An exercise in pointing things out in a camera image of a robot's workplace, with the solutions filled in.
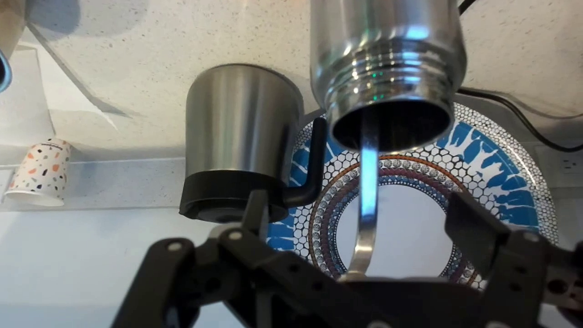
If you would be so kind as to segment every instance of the screw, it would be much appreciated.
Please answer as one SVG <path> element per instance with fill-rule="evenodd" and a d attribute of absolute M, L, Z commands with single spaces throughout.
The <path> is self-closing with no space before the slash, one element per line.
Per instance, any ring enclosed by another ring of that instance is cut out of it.
<path fill-rule="evenodd" d="M 242 238 L 242 233 L 241 233 L 241 231 L 231 231 L 231 233 L 230 233 L 230 238 L 231 238 L 231 240 L 241 240 L 241 238 Z"/>
<path fill-rule="evenodd" d="M 372 320 L 366 328 L 390 328 L 384 320 Z"/>
<path fill-rule="evenodd" d="M 541 236 L 538 236 L 536 233 L 532 231 L 525 231 L 525 238 L 530 240 L 530 242 L 539 242 Z"/>
<path fill-rule="evenodd" d="M 169 251 L 179 251 L 179 249 L 182 249 L 182 244 L 180 242 L 171 242 L 171 244 L 168 244 L 168 249 Z"/>
<path fill-rule="evenodd" d="M 486 328 L 510 328 L 510 326 L 499 320 L 490 320 Z"/>

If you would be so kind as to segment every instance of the decorative plate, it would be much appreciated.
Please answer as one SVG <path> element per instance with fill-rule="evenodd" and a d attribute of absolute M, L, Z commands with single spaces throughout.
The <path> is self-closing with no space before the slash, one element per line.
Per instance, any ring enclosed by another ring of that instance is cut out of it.
<path fill-rule="evenodd" d="M 297 142 L 290 184 L 301 185 L 310 158 L 312 123 Z M 339 277 L 357 235 L 359 153 L 328 140 L 323 193 L 310 205 L 292 207 L 270 226 L 275 249 L 295 251 Z M 381 156 L 377 244 L 366 275 L 446 277 L 479 286 L 481 277 L 445 233 L 450 191 L 470 191 L 510 226 L 539 231 L 554 242 L 556 216 L 547 182 L 503 127 L 456 105 L 448 134 L 408 151 Z"/>

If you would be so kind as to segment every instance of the paper cup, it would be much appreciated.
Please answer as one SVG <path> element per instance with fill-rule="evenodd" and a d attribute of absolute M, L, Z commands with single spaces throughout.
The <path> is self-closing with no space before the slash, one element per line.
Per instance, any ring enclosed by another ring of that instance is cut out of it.
<path fill-rule="evenodd" d="M 26 25 L 24 9 L 26 0 L 0 0 L 0 93 L 13 80 L 7 58 L 13 54 Z"/>
<path fill-rule="evenodd" d="M 29 147 L 6 196 L 18 204 L 62 205 L 67 187 L 71 145 L 58 138 Z"/>

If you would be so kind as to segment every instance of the polka dot cup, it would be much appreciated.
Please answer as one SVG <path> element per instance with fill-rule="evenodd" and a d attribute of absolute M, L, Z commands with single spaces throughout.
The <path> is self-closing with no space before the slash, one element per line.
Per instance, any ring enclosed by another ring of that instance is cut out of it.
<path fill-rule="evenodd" d="M 20 204 L 62 205 L 69 160 L 71 145 L 64 140 L 47 138 L 31 145 L 16 167 L 6 196 Z"/>

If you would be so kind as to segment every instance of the cable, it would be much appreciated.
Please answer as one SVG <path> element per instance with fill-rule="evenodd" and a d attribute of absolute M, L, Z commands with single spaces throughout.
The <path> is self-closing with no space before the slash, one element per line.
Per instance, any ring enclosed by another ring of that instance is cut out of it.
<path fill-rule="evenodd" d="M 457 7 L 457 9 L 459 9 L 459 16 L 461 16 L 463 12 L 466 12 L 466 9 L 470 9 L 474 1 L 476 1 L 476 0 L 465 0 L 465 1 L 461 1 L 461 5 Z"/>
<path fill-rule="evenodd" d="M 486 93 L 486 91 L 481 91 L 481 89 L 470 89 L 470 87 L 459 87 L 457 93 L 468 94 L 468 96 L 477 96 L 477 98 L 486 98 L 486 100 L 492 100 L 492 102 L 497 102 L 497 103 L 508 107 L 538 140 L 541 140 L 545 145 L 548 145 L 552 149 L 565 151 L 565 153 L 574 153 L 574 151 L 581 151 L 583 149 L 583 144 L 574 145 L 574 147 L 565 147 L 565 145 L 559 145 L 559 144 L 548 140 L 545 134 L 541 134 L 532 125 L 532 122 L 523 114 L 523 111 L 512 100 L 508 100 L 505 96 L 499 96 L 499 94 L 494 94 L 494 93 Z"/>

